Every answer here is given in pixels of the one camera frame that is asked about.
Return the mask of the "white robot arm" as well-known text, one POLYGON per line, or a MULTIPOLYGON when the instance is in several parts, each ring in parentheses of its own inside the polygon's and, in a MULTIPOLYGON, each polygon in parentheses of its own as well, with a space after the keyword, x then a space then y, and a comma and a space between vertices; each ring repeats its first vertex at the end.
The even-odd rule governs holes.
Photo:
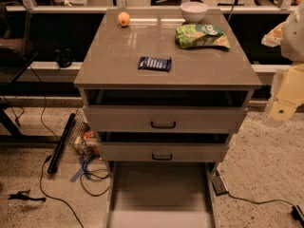
POLYGON ((304 104, 304 3, 268 32, 261 44, 271 48, 280 46, 281 55, 292 62, 288 69, 275 73, 271 98, 265 107, 264 123, 279 127, 304 104))

